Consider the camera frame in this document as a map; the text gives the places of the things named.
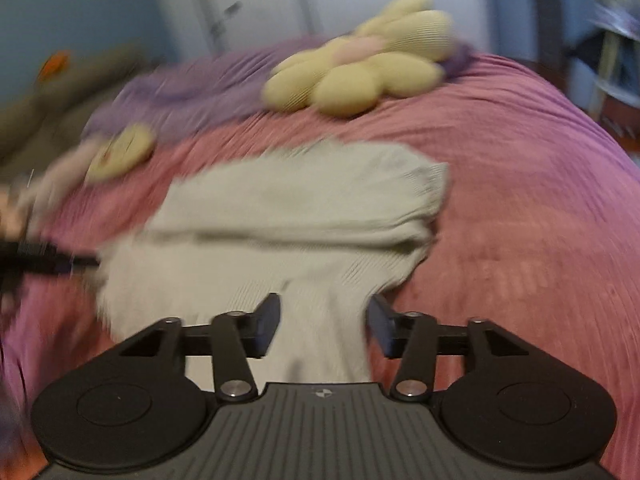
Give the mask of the cream ribbed knit sweater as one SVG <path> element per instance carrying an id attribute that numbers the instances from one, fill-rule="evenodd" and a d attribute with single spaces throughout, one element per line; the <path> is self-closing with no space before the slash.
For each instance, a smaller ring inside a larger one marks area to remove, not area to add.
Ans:
<path id="1" fill-rule="evenodd" d="M 101 249 L 96 310 L 122 340 L 276 294 L 258 385 L 367 382 L 366 304 L 427 256 L 448 180 L 446 164 L 393 143 L 324 140 L 215 165 L 175 181 L 142 228 Z"/>

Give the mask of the pink plush toy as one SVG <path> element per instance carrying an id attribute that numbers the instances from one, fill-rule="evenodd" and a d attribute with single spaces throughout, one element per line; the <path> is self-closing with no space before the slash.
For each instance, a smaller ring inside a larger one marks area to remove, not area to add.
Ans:
<path id="1" fill-rule="evenodd" d="M 1 237 L 18 240 L 35 235 L 39 225 L 64 198 L 84 182 L 87 171 L 106 140 L 95 136 L 47 168 L 41 177 L 1 185 Z"/>

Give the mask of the pink ribbed bed blanket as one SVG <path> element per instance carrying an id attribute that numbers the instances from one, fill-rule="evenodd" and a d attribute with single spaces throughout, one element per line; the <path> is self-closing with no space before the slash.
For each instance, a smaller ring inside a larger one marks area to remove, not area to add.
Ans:
<path id="1" fill-rule="evenodd" d="M 46 232 L 93 248 L 140 226 L 171 181 L 322 136 L 395 142 L 446 162 L 428 258 L 395 304 L 442 322 L 489 318 L 600 382 L 618 409 L 604 464 L 639 474 L 639 170 L 524 66 L 477 54 L 451 84 L 334 122 L 260 113 L 157 153 L 129 178 L 74 193 Z"/>

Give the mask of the purple quilt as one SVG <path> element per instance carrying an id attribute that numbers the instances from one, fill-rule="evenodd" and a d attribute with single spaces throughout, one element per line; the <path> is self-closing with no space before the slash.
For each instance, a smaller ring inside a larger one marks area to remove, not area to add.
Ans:
<path id="1" fill-rule="evenodd" d="M 265 110 L 262 87 L 281 62 L 345 39 L 303 36 L 137 76 L 112 102 L 91 114 L 81 139 L 110 138 L 131 124 L 145 124 L 158 143 L 175 144 L 229 122 L 242 122 Z"/>

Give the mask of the yellow flower-shaped pillow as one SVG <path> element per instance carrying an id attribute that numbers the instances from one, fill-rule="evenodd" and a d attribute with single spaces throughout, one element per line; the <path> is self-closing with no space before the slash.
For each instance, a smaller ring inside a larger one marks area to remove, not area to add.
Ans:
<path id="1" fill-rule="evenodd" d="M 348 119 L 382 99 L 434 90 L 462 53 L 452 17 L 435 10 L 433 0 L 393 0 L 351 34 L 278 64 L 262 87 L 262 102 L 279 113 L 312 108 Z"/>

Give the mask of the small side table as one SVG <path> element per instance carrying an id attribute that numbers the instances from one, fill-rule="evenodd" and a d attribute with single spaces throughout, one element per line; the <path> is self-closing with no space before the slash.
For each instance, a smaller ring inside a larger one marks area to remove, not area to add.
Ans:
<path id="1" fill-rule="evenodd" d="M 570 0 L 568 94 L 639 156 L 639 0 Z"/>

